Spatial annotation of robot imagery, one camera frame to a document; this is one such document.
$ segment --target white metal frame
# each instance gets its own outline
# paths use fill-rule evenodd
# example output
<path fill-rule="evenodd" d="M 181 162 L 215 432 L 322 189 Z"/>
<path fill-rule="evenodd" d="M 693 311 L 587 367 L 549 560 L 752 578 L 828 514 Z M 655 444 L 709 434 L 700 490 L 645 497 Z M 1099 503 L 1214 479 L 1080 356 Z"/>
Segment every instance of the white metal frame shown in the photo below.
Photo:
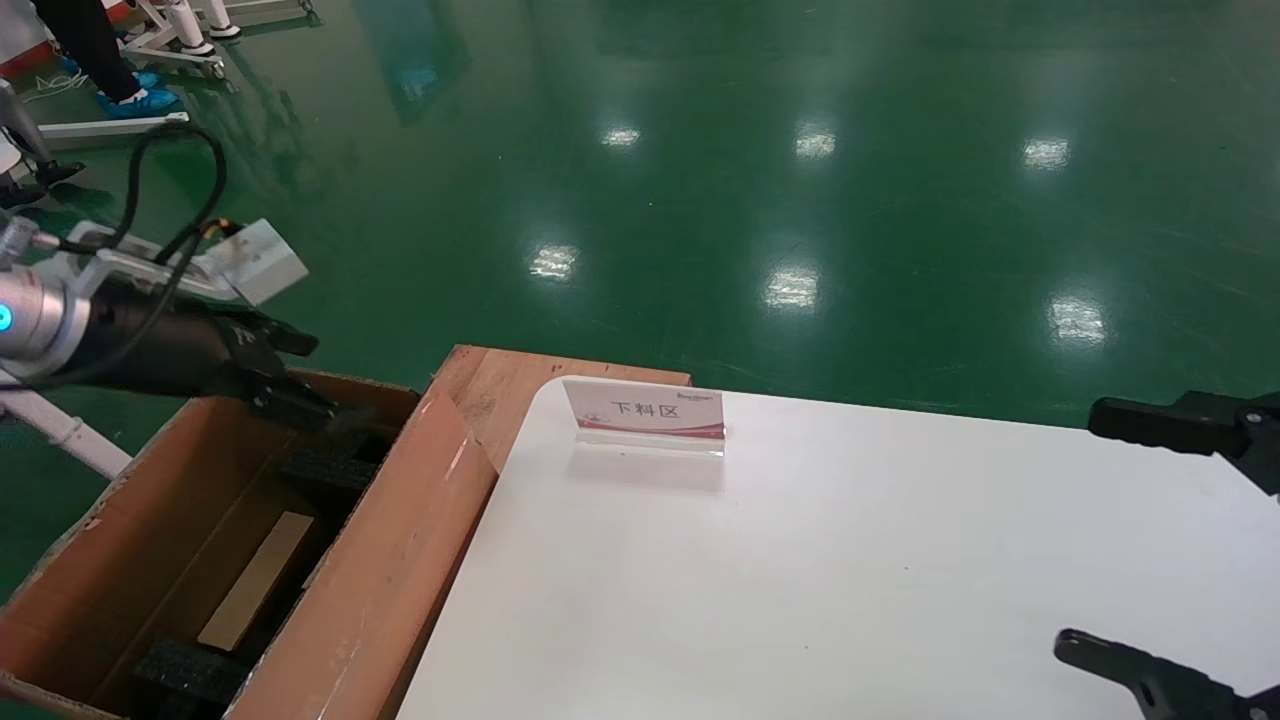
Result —
<path fill-rule="evenodd" d="M 122 53 L 125 58 L 140 63 L 193 65 L 216 78 L 227 77 L 227 65 L 223 58 L 201 35 L 196 13 L 187 0 L 166 0 L 168 15 L 147 0 L 138 3 L 138 8 L 151 20 L 151 27 L 124 44 Z M 174 38 L 182 41 L 184 46 L 182 53 L 169 50 L 169 42 Z"/>
<path fill-rule="evenodd" d="M 0 382 L 8 384 L 18 380 L 0 370 Z M 84 424 L 84 420 L 63 413 L 40 393 L 28 391 L 0 393 L 0 415 L 5 413 L 36 428 L 49 438 L 50 445 L 72 454 L 108 480 L 115 479 L 133 461 L 128 452 Z"/>
<path fill-rule="evenodd" d="M 159 118 L 134 118 L 132 120 L 99 120 L 93 123 L 55 123 L 40 126 L 49 142 L 67 142 L 76 140 L 92 140 L 105 137 L 122 137 L 129 135 L 142 135 L 148 129 L 165 123 L 188 123 L 191 115 L 187 113 L 169 113 Z"/>

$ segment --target box flap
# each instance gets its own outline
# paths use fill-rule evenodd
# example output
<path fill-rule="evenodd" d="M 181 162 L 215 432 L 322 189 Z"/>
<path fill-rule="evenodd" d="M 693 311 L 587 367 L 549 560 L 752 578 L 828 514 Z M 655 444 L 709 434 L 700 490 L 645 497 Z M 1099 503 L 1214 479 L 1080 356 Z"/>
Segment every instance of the box flap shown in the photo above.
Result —
<path fill-rule="evenodd" d="M 9 673 L 0 673 L 0 696 L 18 702 L 33 705 L 41 710 L 55 712 L 72 720 L 120 720 L 118 715 L 102 712 L 82 702 L 72 702 L 61 696 L 42 691 L 31 683 L 23 683 Z"/>
<path fill-rule="evenodd" d="M 227 716 L 378 717 L 495 482 L 429 392 Z"/>

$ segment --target robotic arm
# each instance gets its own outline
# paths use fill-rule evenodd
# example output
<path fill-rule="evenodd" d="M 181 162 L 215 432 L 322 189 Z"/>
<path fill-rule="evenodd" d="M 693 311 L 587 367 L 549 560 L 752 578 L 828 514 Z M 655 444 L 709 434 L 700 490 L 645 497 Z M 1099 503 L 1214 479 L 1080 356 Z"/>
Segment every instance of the robotic arm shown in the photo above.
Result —
<path fill-rule="evenodd" d="M 1263 493 L 1280 493 L 1280 393 L 1239 398 L 1188 392 L 1167 406 L 1103 397 L 1089 432 L 1149 447 L 1221 455 Z M 1060 661 L 1119 683 L 1146 720 L 1280 720 L 1280 685 L 1240 697 L 1208 675 L 1142 650 L 1065 629 Z"/>
<path fill-rule="evenodd" d="M 297 255 L 266 220 L 227 229 L 189 263 L 174 302 L 138 337 L 155 311 L 147 290 L 170 281 L 177 265 L 157 263 L 159 247 L 125 236 L 115 247 L 72 252 L 65 249 L 96 247 L 110 228 L 83 222 L 63 242 L 0 211 L 0 368 L 32 389 L 76 378 L 147 395 L 234 397 L 308 433 L 362 421 L 364 413 L 285 370 L 279 354 L 307 356 L 316 338 L 253 307 L 306 277 Z M 54 255 L 18 264 L 33 247 Z M 119 363 L 92 369 L 131 341 Z"/>

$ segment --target white cable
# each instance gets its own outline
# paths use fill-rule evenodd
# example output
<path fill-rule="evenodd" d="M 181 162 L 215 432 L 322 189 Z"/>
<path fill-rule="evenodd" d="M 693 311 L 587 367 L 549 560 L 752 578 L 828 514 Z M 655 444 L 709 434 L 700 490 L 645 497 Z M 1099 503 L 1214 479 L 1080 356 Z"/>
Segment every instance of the white cable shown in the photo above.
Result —
<path fill-rule="evenodd" d="M 74 76 L 58 76 L 52 79 L 45 79 L 42 77 L 36 78 L 36 92 L 23 97 L 23 101 L 44 100 L 45 97 L 52 97 L 54 95 L 61 95 L 68 90 L 74 87 L 81 87 L 88 82 L 88 76 L 83 72 L 77 72 Z"/>

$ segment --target black cable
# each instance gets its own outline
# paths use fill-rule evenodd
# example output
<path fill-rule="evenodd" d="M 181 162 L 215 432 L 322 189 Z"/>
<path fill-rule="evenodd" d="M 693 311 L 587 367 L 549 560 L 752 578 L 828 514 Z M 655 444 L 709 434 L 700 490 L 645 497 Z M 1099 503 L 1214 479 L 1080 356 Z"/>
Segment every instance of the black cable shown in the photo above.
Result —
<path fill-rule="evenodd" d="M 146 334 L 155 327 L 164 315 L 169 306 L 173 304 L 174 297 L 178 295 L 178 284 L 182 282 L 182 275 L 187 272 L 191 265 L 192 259 L 196 256 L 196 250 L 200 247 L 201 233 L 209 227 L 209 223 L 218 223 L 218 220 L 209 220 L 209 215 L 212 214 L 214 206 L 221 199 L 223 191 L 227 188 L 227 155 L 223 152 L 223 145 L 214 136 L 209 135 L 204 129 L 191 126 L 191 124 L 163 124 L 152 128 L 143 133 L 142 138 L 138 140 L 138 145 L 133 149 L 133 155 L 129 159 L 129 191 L 125 199 L 124 218 L 120 220 L 120 227 L 116 228 L 111 236 L 104 241 L 102 247 L 115 247 L 119 245 L 120 240 L 128 233 L 129 227 L 133 224 L 133 214 L 137 211 L 138 204 L 138 187 L 140 187 L 140 173 L 142 168 L 142 156 L 146 149 L 161 137 L 177 137 L 183 135 L 193 135 L 202 138 L 209 149 L 214 154 L 214 187 L 210 188 L 209 200 L 205 201 L 204 208 L 196 214 L 195 218 L 180 231 L 178 234 L 170 240 L 160 255 L 156 255 L 155 263 L 164 265 L 175 254 L 186 249 L 186 251 L 179 258 L 178 263 L 173 266 L 169 279 L 164 284 L 164 290 L 156 299 L 155 305 L 147 313 L 147 316 L 138 325 L 138 329 L 129 337 L 129 340 L 122 342 L 119 347 L 113 350 L 105 357 L 95 360 L 93 363 L 70 370 L 67 373 L 54 373 L 45 375 L 42 378 L 33 378 L 23 383 L 9 383 L 0 384 L 0 392 L 24 392 L 24 391 L 46 391 L 55 387 L 61 387 L 65 384 L 83 383 L 93 379 L 96 375 L 110 370 L 122 360 L 124 360 L 129 352 L 138 346 L 140 342 L 146 337 Z M 70 245 L 74 250 L 70 252 L 83 252 L 88 250 L 88 246 Z"/>
<path fill-rule="evenodd" d="M 165 245 L 165 247 L 160 251 L 160 255 L 156 255 L 156 264 L 164 265 L 168 263 L 169 259 L 173 258 L 178 246 L 180 246 L 182 240 L 186 238 L 189 232 L 196 232 L 198 225 L 201 225 L 209 215 L 212 214 L 214 208 L 223 196 L 223 191 L 227 190 L 227 156 L 223 152 L 221 142 L 219 142 L 216 137 L 209 135 L 205 129 L 186 123 L 164 123 L 161 126 L 156 126 L 142 133 L 137 145 L 133 146 L 133 152 L 129 155 L 129 174 L 127 179 L 128 191 L 124 195 L 124 213 L 120 215 L 120 223 L 115 227 L 115 232 L 108 236 L 100 245 L 76 245 L 72 242 L 64 242 L 61 243 L 60 250 L 92 255 L 101 247 L 119 246 L 124 240 L 124 236 L 133 229 L 133 219 L 138 213 L 138 199 L 142 193 L 142 159 L 146 156 L 151 143 L 157 140 L 180 136 L 196 136 L 209 145 L 209 149 L 214 154 L 216 176 L 214 177 L 214 187 L 209 191 L 209 199 L 205 201 L 205 206 L 196 213 L 196 217 L 187 224 L 187 227 L 179 231 L 178 234 L 169 241 L 169 245 Z"/>

